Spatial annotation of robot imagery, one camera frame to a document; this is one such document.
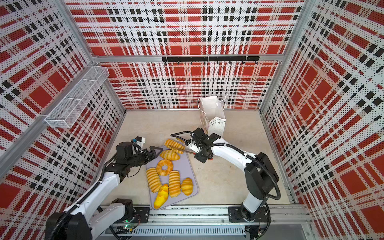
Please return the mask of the striped bread roll top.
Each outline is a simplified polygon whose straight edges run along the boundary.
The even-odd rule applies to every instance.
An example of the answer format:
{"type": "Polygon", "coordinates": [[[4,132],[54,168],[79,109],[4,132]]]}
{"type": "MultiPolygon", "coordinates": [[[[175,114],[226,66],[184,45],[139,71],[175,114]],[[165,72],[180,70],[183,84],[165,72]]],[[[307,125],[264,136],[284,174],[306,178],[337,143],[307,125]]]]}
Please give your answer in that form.
{"type": "Polygon", "coordinates": [[[165,141],[165,146],[168,148],[169,146],[172,146],[172,147],[177,147],[177,148],[183,148],[185,149],[185,146],[182,145],[181,143],[177,142],[177,141],[174,141],[174,140],[171,140],[171,139],[168,139],[165,141]]]}

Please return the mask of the metal tongs red handle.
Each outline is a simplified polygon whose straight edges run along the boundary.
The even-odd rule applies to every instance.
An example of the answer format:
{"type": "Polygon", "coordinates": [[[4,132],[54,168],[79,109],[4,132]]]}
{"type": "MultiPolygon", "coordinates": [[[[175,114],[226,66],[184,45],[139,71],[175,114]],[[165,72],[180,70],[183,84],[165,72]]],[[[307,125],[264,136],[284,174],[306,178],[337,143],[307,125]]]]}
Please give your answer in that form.
{"type": "Polygon", "coordinates": [[[179,151],[179,152],[189,153],[189,154],[193,154],[193,155],[196,154],[195,152],[193,152],[193,151],[191,151],[191,150],[189,150],[189,149],[177,148],[177,147],[172,147],[172,146],[169,146],[168,148],[169,148],[170,150],[173,150],[174,152],[179,151]]]}

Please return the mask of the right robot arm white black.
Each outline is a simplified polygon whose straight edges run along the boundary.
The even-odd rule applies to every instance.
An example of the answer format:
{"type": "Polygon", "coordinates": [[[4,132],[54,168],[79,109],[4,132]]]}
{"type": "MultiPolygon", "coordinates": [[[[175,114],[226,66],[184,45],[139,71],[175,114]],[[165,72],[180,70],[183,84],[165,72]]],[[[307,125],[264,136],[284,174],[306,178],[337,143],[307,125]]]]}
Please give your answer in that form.
{"type": "Polygon", "coordinates": [[[235,214],[239,220],[254,222],[261,213],[269,216],[267,201],[281,199],[279,176],[266,154],[243,151],[215,133],[206,134],[202,128],[197,128],[193,132],[174,133],[171,137],[186,144],[194,153],[194,158],[203,164],[218,156],[243,171],[248,195],[235,214]]]}

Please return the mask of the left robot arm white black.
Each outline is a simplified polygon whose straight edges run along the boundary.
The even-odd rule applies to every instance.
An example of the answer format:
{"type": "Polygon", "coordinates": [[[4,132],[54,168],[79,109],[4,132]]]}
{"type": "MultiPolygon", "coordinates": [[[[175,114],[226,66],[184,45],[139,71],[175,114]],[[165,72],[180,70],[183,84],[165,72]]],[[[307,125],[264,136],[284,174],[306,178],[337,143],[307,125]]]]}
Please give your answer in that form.
{"type": "Polygon", "coordinates": [[[156,159],[162,148],[145,149],[145,139],[137,137],[116,146],[116,153],[107,161],[101,176],[84,195],[62,213],[52,214],[46,223],[46,240],[95,240],[116,221],[129,215],[128,200],[117,200],[96,213],[103,200],[125,178],[131,168],[141,167],[156,159]]]}

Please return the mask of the oval golden bread roll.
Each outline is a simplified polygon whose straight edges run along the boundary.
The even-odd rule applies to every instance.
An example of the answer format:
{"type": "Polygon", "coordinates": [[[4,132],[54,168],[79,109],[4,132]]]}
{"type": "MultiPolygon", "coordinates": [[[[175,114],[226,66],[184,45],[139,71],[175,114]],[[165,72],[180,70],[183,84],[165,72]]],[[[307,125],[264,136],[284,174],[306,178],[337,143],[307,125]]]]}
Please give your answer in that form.
{"type": "Polygon", "coordinates": [[[172,150],[165,150],[160,154],[160,156],[163,159],[170,161],[178,161],[180,159],[180,155],[172,150]]]}

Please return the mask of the white cartoon paper bag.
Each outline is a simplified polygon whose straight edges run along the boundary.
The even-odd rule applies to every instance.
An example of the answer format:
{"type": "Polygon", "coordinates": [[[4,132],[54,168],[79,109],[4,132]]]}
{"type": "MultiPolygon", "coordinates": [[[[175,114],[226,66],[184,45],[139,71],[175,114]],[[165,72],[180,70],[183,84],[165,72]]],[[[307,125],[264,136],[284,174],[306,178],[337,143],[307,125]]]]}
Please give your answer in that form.
{"type": "Polygon", "coordinates": [[[222,100],[219,100],[217,96],[198,99],[198,108],[201,113],[200,121],[206,134],[217,134],[223,137],[226,126],[224,113],[224,109],[227,107],[226,97],[222,100]]]}

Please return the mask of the long ridged bread left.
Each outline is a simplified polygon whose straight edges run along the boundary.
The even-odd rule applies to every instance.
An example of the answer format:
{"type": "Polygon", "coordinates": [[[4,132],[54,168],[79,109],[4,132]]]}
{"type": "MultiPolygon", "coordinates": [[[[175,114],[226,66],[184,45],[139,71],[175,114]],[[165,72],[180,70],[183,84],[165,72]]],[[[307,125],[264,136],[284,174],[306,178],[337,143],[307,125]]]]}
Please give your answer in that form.
{"type": "Polygon", "coordinates": [[[157,193],[162,187],[162,182],[160,180],[159,174],[155,168],[149,168],[146,171],[147,181],[149,189],[152,193],[157,193]]]}

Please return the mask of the long ridged bread middle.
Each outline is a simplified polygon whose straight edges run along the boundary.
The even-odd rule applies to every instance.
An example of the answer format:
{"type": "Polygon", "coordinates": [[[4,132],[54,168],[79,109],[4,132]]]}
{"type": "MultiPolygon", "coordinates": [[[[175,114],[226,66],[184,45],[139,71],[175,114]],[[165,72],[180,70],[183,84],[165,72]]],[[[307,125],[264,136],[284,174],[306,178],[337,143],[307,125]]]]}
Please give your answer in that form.
{"type": "Polygon", "coordinates": [[[175,198],[181,192],[180,173],[178,171],[171,171],[169,174],[169,196],[175,198]]]}

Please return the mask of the yellow twisted bread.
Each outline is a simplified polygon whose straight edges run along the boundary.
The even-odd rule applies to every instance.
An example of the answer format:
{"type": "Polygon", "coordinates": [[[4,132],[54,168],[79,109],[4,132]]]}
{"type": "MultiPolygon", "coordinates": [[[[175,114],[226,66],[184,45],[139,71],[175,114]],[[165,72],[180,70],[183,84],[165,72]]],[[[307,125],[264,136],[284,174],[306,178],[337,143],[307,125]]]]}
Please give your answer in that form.
{"type": "Polygon", "coordinates": [[[158,194],[154,201],[154,209],[160,209],[164,203],[168,200],[169,197],[169,186],[168,184],[164,184],[160,187],[158,194]]]}

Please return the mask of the small ridged bread right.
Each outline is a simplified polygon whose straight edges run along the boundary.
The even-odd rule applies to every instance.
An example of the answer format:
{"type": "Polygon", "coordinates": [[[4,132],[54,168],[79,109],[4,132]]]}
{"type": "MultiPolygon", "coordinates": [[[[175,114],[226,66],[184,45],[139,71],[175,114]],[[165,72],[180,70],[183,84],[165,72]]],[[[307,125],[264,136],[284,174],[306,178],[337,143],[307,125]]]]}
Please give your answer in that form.
{"type": "Polygon", "coordinates": [[[184,195],[189,196],[193,193],[194,184],[191,178],[185,178],[181,184],[181,189],[184,195]]]}

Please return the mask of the lavender plastic tray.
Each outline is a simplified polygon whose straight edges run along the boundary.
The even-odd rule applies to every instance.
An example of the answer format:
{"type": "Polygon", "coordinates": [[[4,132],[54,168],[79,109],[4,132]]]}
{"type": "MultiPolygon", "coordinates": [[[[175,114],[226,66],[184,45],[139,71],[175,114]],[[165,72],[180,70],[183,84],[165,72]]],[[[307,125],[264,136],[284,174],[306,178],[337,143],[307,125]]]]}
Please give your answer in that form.
{"type": "Polygon", "coordinates": [[[146,175],[153,210],[181,203],[199,193],[187,153],[177,154],[163,146],[162,153],[146,164],[146,175]]]}

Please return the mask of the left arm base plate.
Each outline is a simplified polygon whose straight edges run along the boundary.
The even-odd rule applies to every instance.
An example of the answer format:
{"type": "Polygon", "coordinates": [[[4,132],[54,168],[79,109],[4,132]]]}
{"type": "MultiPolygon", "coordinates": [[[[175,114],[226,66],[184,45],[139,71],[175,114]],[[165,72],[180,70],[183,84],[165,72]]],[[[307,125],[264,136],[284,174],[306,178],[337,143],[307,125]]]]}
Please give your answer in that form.
{"type": "Polygon", "coordinates": [[[128,207],[126,208],[125,215],[119,220],[119,223],[124,224],[141,224],[147,223],[150,216],[149,207],[128,207]]]}

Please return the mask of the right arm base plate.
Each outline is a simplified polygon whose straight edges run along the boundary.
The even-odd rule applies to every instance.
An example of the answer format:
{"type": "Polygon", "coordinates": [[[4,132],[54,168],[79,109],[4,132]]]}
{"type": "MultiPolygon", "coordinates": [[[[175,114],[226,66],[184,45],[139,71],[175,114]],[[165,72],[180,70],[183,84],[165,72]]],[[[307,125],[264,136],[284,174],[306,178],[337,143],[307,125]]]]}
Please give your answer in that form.
{"type": "Polygon", "coordinates": [[[230,223],[267,223],[270,220],[266,206],[259,207],[254,213],[244,206],[228,207],[228,215],[230,223]]]}

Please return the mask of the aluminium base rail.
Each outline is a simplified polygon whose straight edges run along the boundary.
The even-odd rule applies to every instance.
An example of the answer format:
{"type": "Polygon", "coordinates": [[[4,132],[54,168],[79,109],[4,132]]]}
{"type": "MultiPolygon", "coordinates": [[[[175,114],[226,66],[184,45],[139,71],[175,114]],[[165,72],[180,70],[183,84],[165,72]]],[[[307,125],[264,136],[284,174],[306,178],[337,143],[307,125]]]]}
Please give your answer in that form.
{"type": "Polygon", "coordinates": [[[173,205],[150,210],[147,223],[116,222],[99,239],[317,239],[310,214],[303,205],[271,204],[267,223],[230,223],[228,207],[236,205],[173,205]]]}

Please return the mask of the black hook rail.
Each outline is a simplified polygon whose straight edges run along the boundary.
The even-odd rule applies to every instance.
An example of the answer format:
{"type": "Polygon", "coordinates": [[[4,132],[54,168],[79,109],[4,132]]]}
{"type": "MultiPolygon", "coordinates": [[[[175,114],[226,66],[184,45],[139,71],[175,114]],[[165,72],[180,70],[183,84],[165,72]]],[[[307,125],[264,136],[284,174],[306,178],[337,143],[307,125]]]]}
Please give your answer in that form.
{"type": "Polygon", "coordinates": [[[260,56],[202,56],[202,57],[162,57],[167,62],[258,62],[260,56]]]}

